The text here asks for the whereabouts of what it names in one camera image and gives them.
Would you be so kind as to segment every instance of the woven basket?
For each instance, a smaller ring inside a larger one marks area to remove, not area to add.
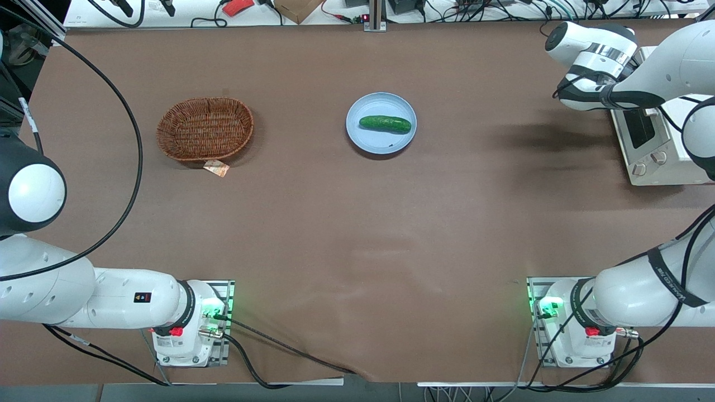
[[[193,98],[177,103],[157,127],[157,144],[181,162],[222,159],[243,148],[253,133],[253,116],[231,98]]]

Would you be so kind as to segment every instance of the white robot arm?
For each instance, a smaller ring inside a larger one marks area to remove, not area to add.
[[[657,107],[687,94],[715,95],[715,21],[679,29],[640,66],[632,68],[635,34],[623,26],[557,26],[546,51],[569,67],[554,97],[577,110]],[[683,142],[692,160],[715,178],[715,98],[688,115]],[[715,227],[702,215],[702,231],[692,247],[687,283],[681,284],[684,255],[694,226],[675,240],[602,271],[595,278],[559,280],[538,309],[556,338],[553,354],[564,367],[591,367],[607,361],[617,327],[663,326],[676,306],[672,325],[715,326]],[[573,320],[566,322],[573,314]]]
[[[224,303],[208,284],[151,270],[95,268],[25,232],[51,223],[66,200],[60,169],[15,136],[0,137],[0,320],[73,328],[151,328],[168,366],[206,366],[213,344],[206,311]]]

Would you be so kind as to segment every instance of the blue plate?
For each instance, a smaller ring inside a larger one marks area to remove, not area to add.
[[[402,117],[412,124],[407,134],[393,134],[364,129],[360,119],[365,116]],[[379,155],[391,154],[407,147],[417,131],[417,115],[410,104],[395,94],[376,92],[365,95],[352,104],[345,119],[347,135],[360,149]]]

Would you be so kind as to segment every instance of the oven door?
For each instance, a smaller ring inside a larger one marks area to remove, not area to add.
[[[632,165],[670,140],[660,115],[646,116],[645,110],[613,113],[626,165]]]

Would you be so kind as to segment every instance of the red button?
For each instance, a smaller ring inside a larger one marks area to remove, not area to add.
[[[598,330],[598,328],[586,327],[586,336],[597,336],[600,334],[601,334],[601,332]]]

